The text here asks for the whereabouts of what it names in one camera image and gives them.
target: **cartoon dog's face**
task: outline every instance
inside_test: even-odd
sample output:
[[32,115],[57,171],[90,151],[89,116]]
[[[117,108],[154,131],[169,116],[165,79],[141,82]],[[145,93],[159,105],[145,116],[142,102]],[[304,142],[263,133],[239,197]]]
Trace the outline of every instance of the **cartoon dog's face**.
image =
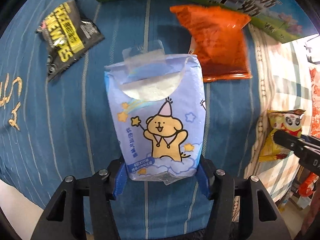
[[161,137],[170,137],[177,131],[182,130],[182,123],[179,119],[171,116],[155,115],[147,119],[147,130]]
[[300,117],[296,114],[285,114],[284,115],[284,126],[290,131],[297,131],[301,128]]

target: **checkered cloth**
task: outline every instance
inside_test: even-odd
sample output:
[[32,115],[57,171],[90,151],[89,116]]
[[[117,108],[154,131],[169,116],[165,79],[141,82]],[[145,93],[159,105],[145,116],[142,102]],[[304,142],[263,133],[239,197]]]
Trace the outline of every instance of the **checkered cloth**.
[[311,78],[304,48],[297,42],[281,44],[266,33],[250,26],[260,77],[261,116],[256,127],[257,140],[246,177],[255,174],[274,201],[290,187],[299,168],[299,159],[291,153],[279,161],[257,161],[270,129],[267,110],[305,109],[302,133],[309,134],[312,118]]

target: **black snack bag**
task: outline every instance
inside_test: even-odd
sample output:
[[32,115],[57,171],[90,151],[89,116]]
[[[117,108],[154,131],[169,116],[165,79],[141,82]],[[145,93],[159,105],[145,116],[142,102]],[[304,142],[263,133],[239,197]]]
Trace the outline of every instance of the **black snack bag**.
[[48,44],[49,81],[104,39],[97,26],[79,11],[76,0],[68,0],[55,8],[36,33],[42,33]]

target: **metal bolt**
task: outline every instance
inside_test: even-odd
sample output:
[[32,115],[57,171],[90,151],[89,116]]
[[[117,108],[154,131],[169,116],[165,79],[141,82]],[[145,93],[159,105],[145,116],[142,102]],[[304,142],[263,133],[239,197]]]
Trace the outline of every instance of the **metal bolt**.
[[224,170],[222,170],[222,169],[217,169],[217,170],[216,170],[216,173],[217,173],[218,175],[220,175],[220,176],[223,176],[223,175],[226,174],[226,172],[225,172]]
[[108,171],[106,169],[102,169],[99,171],[99,175],[101,176],[104,176],[104,175],[107,175],[108,174]]
[[259,181],[259,178],[257,176],[251,176],[250,179],[253,181],[253,182],[258,182]]
[[73,177],[72,176],[66,176],[66,178],[64,180],[66,182],[71,182],[71,181],[73,181]]

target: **yellow snack bag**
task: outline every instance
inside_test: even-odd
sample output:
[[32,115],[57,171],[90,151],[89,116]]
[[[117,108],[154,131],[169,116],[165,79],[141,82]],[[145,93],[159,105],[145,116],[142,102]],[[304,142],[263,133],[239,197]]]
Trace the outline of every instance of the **yellow snack bag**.
[[268,135],[266,142],[260,152],[259,162],[282,160],[290,152],[273,141],[273,134],[277,130],[283,130],[287,133],[300,137],[302,133],[301,120],[305,110],[295,109],[291,111],[268,111],[270,125],[273,128]]

